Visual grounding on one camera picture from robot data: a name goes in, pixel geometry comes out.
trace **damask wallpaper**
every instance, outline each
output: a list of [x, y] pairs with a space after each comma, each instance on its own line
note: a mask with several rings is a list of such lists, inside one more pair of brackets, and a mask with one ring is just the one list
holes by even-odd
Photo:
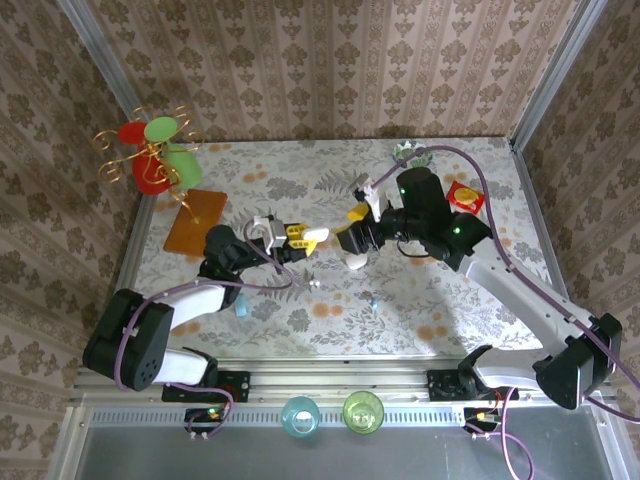
[[55, 2], [0, 2], [0, 478], [44, 478], [135, 207], [96, 183], [122, 115]]
[[[639, 1], [608, 2], [524, 153], [571, 297], [622, 322], [639, 375]], [[640, 415], [633, 387], [620, 375], [614, 385]]]
[[578, 0], [90, 0], [143, 103], [207, 141], [505, 136]]

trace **green glass cup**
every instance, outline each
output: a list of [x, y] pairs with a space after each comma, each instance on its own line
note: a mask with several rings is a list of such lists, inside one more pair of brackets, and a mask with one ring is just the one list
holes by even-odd
[[384, 422], [384, 406], [373, 393], [360, 391], [349, 395], [343, 407], [344, 421], [352, 431], [368, 435]]

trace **patterned table surface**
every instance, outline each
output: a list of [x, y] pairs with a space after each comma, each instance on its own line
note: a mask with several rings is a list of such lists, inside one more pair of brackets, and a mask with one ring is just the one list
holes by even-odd
[[[508, 145], [503, 138], [429, 139], [458, 147], [481, 165], [504, 245], [548, 281], [547, 267]], [[336, 228], [356, 205], [348, 186], [361, 173], [380, 177], [393, 160], [397, 140], [261, 142], [204, 145], [197, 157], [205, 171], [198, 188], [226, 192], [222, 222], [238, 235], [255, 214], [285, 222]], [[480, 188], [472, 168], [449, 152], [431, 165], [445, 192], [458, 180]], [[386, 192], [400, 206], [395, 182]], [[189, 281], [201, 259], [163, 251], [178, 206], [156, 202], [135, 287], [149, 295]], [[205, 315], [172, 331], [170, 346], [189, 346], [225, 357], [344, 355], [456, 355], [480, 344], [510, 349], [539, 347], [529, 330], [473, 281], [429, 259], [408, 259], [394, 243], [351, 272], [330, 238], [311, 258], [292, 264], [299, 285], [281, 292], [244, 290], [249, 313], [233, 308]], [[311, 279], [320, 282], [310, 287]], [[244, 272], [251, 283], [284, 282], [273, 267]], [[372, 308], [372, 300], [377, 308]]]

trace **purple cable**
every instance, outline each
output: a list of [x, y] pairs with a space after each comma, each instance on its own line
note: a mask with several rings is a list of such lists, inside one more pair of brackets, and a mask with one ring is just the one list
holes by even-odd
[[515, 391], [515, 388], [511, 387], [507, 392], [507, 396], [505, 397], [504, 405], [502, 407], [502, 422], [500, 425], [499, 432], [485, 432], [484, 430], [476, 427], [471, 423], [467, 423], [465, 426], [480, 435], [487, 435], [489, 437], [500, 436], [500, 441], [502, 444], [502, 454], [504, 455], [504, 461], [507, 464], [507, 469], [509, 470], [511, 477], [514, 480], [520, 480], [520, 478], [518, 477], [515, 470], [513, 469], [513, 466], [511, 465], [511, 459], [509, 458], [509, 450], [507, 449], [507, 439], [513, 440], [515, 443], [517, 443], [520, 446], [520, 448], [522, 448], [522, 450], [524, 451], [525, 455], [527, 456], [527, 461], [529, 462], [529, 476], [527, 477], [527, 480], [533, 480], [536, 469], [533, 463], [533, 456], [531, 455], [531, 452], [529, 451], [529, 449], [527, 448], [527, 446], [524, 444], [522, 440], [520, 440], [515, 435], [507, 433], [507, 408], [508, 408], [509, 400], [511, 399], [511, 395], [513, 395], [514, 391]]
[[[377, 188], [378, 186], [380, 186], [380, 184], [382, 182], [384, 182], [387, 178], [389, 178], [391, 175], [393, 175], [394, 172], [396, 172], [404, 164], [408, 163], [409, 161], [411, 161], [416, 156], [422, 155], [422, 154], [427, 153], [427, 152], [437, 151], [437, 150], [444, 150], [444, 151], [453, 152], [453, 153], [455, 153], [457, 155], [460, 155], [467, 162], [469, 162], [469, 164], [471, 164], [473, 169], [478, 174], [478, 178], [480, 179], [480, 183], [482, 184], [482, 190], [483, 190], [484, 195], [485, 195], [485, 201], [487, 203], [487, 219], [489, 220], [489, 228], [491, 229], [491, 234], [493, 235], [493, 241], [494, 241], [494, 243], [496, 245], [496, 248], [497, 248], [497, 250], [498, 250], [498, 252], [500, 254], [500, 257], [502, 258], [503, 262], [507, 265], [507, 267], [509, 267], [509, 269], [514, 273], [514, 275], [516, 277], [518, 277], [525, 285], [527, 285], [540, 298], [542, 298], [549, 306], [554, 308], [556, 311], [558, 311], [560, 314], [562, 314], [567, 319], [573, 317], [573, 314], [569, 310], [567, 310], [561, 303], [557, 302], [550, 295], [548, 295], [544, 290], [542, 290], [535, 283], [533, 283], [531, 280], [529, 280], [529, 278], [526, 275], [524, 275], [522, 272], [520, 272], [517, 268], [514, 268], [514, 267], [511, 266], [511, 261], [509, 260], [509, 255], [508, 255], [507, 251], [504, 249], [504, 247], [502, 246], [502, 244], [500, 243], [500, 239], [498, 237], [498, 230], [496, 228], [496, 222], [495, 222], [495, 220], [493, 218], [493, 211], [491, 209], [491, 198], [489, 196], [489, 187], [488, 187], [488, 184], [487, 184], [487, 180], [485, 179], [484, 174], [482, 173], [482, 170], [480, 170], [480, 166], [478, 165], [478, 163], [473, 158], [471, 158], [471, 156], [469, 156], [469, 154], [463, 152], [462, 150], [460, 150], [458, 148], [450, 147], [448, 145], [434, 145], [432, 147], [418, 148], [413, 153], [409, 154], [406, 158], [404, 158], [402, 161], [396, 163], [393, 167], [391, 167], [387, 173], [385, 173], [382, 177], [380, 177], [380, 179], [377, 182], [375, 182], [373, 184], [372, 187], [373, 188]], [[573, 322], [573, 324], [576, 327], [578, 327], [580, 330], [582, 330], [582, 332], [584, 332], [584, 334], [605, 355], [607, 355], [620, 370], [622, 370], [622, 372], [627, 376], [627, 378], [633, 384], [633, 386], [638, 390], [638, 392], [640, 392], [640, 380], [638, 380], [636, 378], [636, 376], [631, 372], [631, 370], [629, 370], [629, 368], [624, 363], [622, 363], [620, 358], [616, 354], [614, 354], [582, 322], [580, 322], [579, 320], [576, 319]], [[623, 420], [627, 420], [627, 421], [632, 422], [632, 423], [640, 423], [640, 417], [633, 417], [633, 416], [627, 415], [625, 413], [619, 412], [617, 410], [614, 410], [614, 409], [612, 409], [610, 407], [607, 407], [606, 405], [603, 405], [601, 402], [599, 402], [597, 400], [594, 400], [591, 397], [587, 398], [587, 400], [589, 400], [594, 405], [596, 405], [596, 406], [598, 406], [600, 408], [603, 408], [607, 412], [609, 412], [609, 413], [611, 413], [611, 414], [613, 414], [613, 415], [615, 415], [617, 417], [622, 418]]]
[[[223, 287], [251, 288], [251, 289], [255, 289], [255, 290], [278, 291], [278, 290], [285, 290], [285, 289], [291, 287], [296, 282], [294, 274], [289, 269], [287, 269], [285, 266], [283, 266], [280, 263], [278, 263], [273, 258], [269, 257], [266, 253], [261, 251], [255, 245], [255, 243], [253, 243], [253, 241], [249, 238], [249, 226], [250, 225], [251, 225], [251, 220], [249, 220], [245, 224], [245, 226], [243, 228], [243, 231], [242, 231], [245, 242], [247, 242], [249, 247], [251, 247], [251, 249], [253, 251], [255, 251], [260, 257], [265, 259], [268, 263], [272, 264], [277, 270], [281, 271], [287, 277], [289, 277], [289, 283], [287, 283], [286, 285], [281, 285], [279, 287], [272, 287], [272, 286], [269, 286], [269, 285], [253, 285], [253, 284], [250, 284], [250, 283], [228, 282], [226, 280], [204, 280], [204, 281], [196, 280], [194, 282], [185, 283], [184, 285], [178, 285], [177, 287], [169, 288], [169, 289], [165, 290], [164, 292], [156, 293], [155, 295], [150, 296], [145, 301], [143, 301], [142, 304], [133, 313], [133, 315], [131, 315], [131, 319], [129, 320], [129, 323], [127, 324], [127, 327], [125, 328], [125, 331], [124, 331], [124, 333], [122, 335], [122, 340], [120, 341], [120, 345], [118, 346], [118, 353], [116, 354], [116, 360], [115, 360], [115, 364], [114, 364], [113, 379], [114, 379], [114, 381], [116, 383], [116, 386], [120, 390], [129, 391], [129, 389], [125, 385], [123, 385], [122, 376], [121, 376], [122, 361], [123, 361], [123, 358], [124, 358], [124, 352], [125, 352], [125, 350], [127, 348], [127, 343], [129, 342], [129, 339], [131, 338], [131, 335], [133, 334], [133, 329], [136, 326], [136, 323], [138, 322], [138, 318], [140, 317], [141, 313], [152, 302], [155, 302], [156, 300], [160, 300], [162, 298], [165, 298], [165, 297], [167, 297], [169, 295], [173, 295], [173, 294], [176, 294], [176, 293], [181, 293], [181, 292], [184, 292], [184, 291], [187, 291], [187, 290], [192, 290], [192, 289], [201, 288], [201, 287], [223, 286]], [[233, 409], [234, 402], [233, 402], [233, 397], [226, 390], [222, 390], [222, 389], [219, 389], [219, 388], [192, 387], [192, 386], [189, 386], [189, 385], [184, 385], [182, 383], [174, 383], [174, 384], [171, 384], [171, 386], [176, 387], [176, 388], [180, 388], [182, 390], [186, 390], [188, 392], [218, 393], [218, 394], [226, 396], [229, 399], [229, 402], [230, 402], [229, 403], [229, 411], [227, 412], [225, 417], [220, 422], [220, 425], [218, 425], [211, 432], [211, 435], [216, 434], [220, 430], [220, 427], [222, 427], [222, 425], [224, 425], [224, 423], [226, 423], [227, 419], [231, 416], [231, 410]]]

